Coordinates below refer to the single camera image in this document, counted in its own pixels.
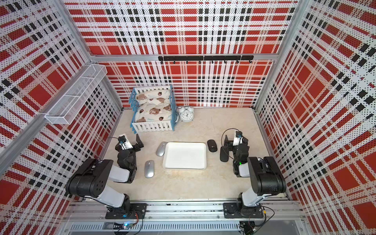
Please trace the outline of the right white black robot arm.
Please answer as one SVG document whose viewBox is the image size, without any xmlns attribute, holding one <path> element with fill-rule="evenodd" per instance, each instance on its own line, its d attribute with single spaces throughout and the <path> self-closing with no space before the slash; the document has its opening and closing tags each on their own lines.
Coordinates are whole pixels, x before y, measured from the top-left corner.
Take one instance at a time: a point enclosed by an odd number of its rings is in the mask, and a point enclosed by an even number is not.
<svg viewBox="0 0 376 235">
<path fill-rule="evenodd" d="M 231 212 L 230 204 L 224 204 L 227 213 L 238 213 L 240 217 L 260 217 L 261 202 L 271 196 L 285 193 L 286 181 L 271 156 L 258 158 L 249 156 L 248 140 L 240 131 L 236 131 L 232 141 L 225 137 L 220 149 L 222 162 L 233 160 L 233 173 L 238 178 L 249 178 L 251 188 L 239 194 L 235 203 L 235 211 Z"/>
</svg>

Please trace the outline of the white plastic storage tray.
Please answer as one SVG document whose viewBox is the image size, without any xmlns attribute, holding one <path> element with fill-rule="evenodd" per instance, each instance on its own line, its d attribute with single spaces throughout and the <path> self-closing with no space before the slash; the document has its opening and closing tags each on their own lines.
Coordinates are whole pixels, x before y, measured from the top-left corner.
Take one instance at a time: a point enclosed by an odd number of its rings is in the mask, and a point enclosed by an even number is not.
<svg viewBox="0 0 376 235">
<path fill-rule="evenodd" d="M 163 168 L 205 170 L 207 167 L 205 143 L 170 142 L 164 152 Z"/>
</svg>

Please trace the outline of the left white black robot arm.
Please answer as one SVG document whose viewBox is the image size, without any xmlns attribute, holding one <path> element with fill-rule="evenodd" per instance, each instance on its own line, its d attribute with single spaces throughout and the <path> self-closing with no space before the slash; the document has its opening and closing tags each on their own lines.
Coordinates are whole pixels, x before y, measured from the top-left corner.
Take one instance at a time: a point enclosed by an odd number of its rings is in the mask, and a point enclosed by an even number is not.
<svg viewBox="0 0 376 235">
<path fill-rule="evenodd" d="M 129 196 L 108 186 L 107 181 L 131 184 L 138 169 L 136 153 L 144 144 L 138 134 L 134 145 L 125 134 L 120 135 L 117 141 L 117 164 L 109 159 L 85 160 L 66 183 L 66 193 L 93 199 L 104 204 L 108 212 L 128 217 L 134 211 Z"/>
</svg>

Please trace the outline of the silver mouse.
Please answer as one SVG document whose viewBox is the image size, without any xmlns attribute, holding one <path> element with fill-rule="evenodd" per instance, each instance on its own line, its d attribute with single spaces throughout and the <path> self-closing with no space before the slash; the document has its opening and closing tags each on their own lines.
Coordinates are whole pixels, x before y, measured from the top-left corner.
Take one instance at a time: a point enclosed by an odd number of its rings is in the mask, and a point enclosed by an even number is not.
<svg viewBox="0 0 376 235">
<path fill-rule="evenodd" d="M 145 162 L 145 178 L 152 178 L 154 177 L 154 160 L 149 160 Z"/>
<path fill-rule="evenodd" d="M 166 148 L 166 145 L 168 144 L 168 142 L 161 142 L 160 145 L 158 146 L 157 150 L 156 150 L 156 155 L 159 156 L 159 157 L 162 157 L 165 153 L 165 148 Z"/>
</svg>

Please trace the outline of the black mouse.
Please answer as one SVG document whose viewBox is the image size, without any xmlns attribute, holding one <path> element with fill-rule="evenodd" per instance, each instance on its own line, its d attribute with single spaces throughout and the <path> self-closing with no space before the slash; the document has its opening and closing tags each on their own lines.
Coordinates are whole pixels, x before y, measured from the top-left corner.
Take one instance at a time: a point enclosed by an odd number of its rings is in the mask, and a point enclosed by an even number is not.
<svg viewBox="0 0 376 235">
<path fill-rule="evenodd" d="M 220 161 L 228 162 L 229 160 L 229 150 L 228 147 L 222 146 L 220 148 Z"/>
<path fill-rule="evenodd" d="M 215 140 L 208 140 L 207 141 L 207 147 L 210 152 L 217 152 L 217 144 Z"/>
</svg>

